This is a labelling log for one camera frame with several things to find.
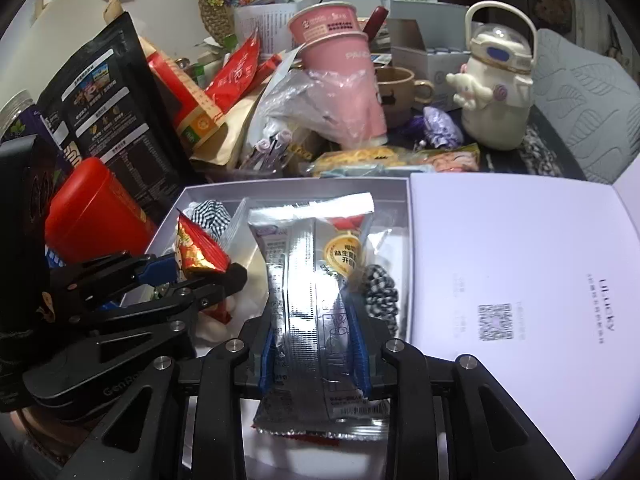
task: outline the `brown handbag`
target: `brown handbag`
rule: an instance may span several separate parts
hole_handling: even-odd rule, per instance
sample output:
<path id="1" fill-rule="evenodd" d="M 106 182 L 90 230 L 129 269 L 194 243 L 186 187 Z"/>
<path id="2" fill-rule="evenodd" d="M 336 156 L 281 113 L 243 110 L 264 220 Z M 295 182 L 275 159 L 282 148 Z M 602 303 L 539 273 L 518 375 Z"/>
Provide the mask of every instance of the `brown handbag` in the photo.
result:
<path id="1" fill-rule="evenodd" d="M 572 0 L 537 0 L 533 13 L 541 28 L 550 28 L 558 34 L 567 34 L 572 29 Z"/>

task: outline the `black pouch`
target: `black pouch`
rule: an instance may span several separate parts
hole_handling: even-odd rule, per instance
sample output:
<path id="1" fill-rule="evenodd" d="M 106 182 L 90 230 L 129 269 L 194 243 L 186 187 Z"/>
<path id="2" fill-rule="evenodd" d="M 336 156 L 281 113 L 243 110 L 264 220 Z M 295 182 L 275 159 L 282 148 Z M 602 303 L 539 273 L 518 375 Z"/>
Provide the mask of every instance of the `black pouch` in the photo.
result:
<path id="1" fill-rule="evenodd" d="M 80 48 L 38 99 L 73 165 L 96 156 L 157 224 L 200 184 L 126 12 Z"/>

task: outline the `brown mug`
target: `brown mug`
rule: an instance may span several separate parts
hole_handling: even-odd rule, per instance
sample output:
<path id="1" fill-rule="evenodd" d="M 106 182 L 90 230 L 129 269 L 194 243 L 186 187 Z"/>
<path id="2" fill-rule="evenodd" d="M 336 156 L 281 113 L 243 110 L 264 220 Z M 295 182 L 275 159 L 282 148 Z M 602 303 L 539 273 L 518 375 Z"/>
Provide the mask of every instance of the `brown mug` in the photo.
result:
<path id="1" fill-rule="evenodd" d="M 433 101 L 435 88 L 431 81 L 416 79 L 415 74 L 399 66 L 385 66 L 376 69 L 378 88 L 382 109 L 385 111 L 386 126 L 395 128 L 405 124 L 412 116 L 412 107 L 415 103 L 428 105 Z M 418 86 L 427 86 L 431 89 L 429 97 L 416 95 Z"/>

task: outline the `red bottle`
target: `red bottle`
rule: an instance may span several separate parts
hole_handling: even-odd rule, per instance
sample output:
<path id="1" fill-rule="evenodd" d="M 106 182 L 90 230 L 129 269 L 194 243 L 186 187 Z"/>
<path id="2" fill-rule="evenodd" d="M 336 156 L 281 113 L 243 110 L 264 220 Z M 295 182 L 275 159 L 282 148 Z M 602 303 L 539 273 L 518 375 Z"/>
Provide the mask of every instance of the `red bottle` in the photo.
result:
<path id="1" fill-rule="evenodd" d="M 99 158 L 87 158 L 51 200 L 45 240 L 67 264 L 145 253 L 156 226 Z"/>

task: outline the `black and white gingham scrunchie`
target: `black and white gingham scrunchie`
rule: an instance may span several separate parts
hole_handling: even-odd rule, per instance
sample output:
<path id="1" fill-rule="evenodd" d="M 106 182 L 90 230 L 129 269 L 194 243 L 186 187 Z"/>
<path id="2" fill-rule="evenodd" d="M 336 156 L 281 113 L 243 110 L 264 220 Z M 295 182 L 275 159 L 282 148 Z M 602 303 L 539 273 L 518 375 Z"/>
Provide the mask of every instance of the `black and white gingham scrunchie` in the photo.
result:
<path id="1" fill-rule="evenodd" d="M 202 227 L 215 241 L 218 241 L 231 222 L 231 216 L 222 202 L 207 200 L 193 208 L 191 220 Z"/>
<path id="2" fill-rule="evenodd" d="M 398 332 L 398 290 L 386 270 L 379 265 L 365 269 L 362 285 L 367 312 L 386 322 L 392 336 Z"/>

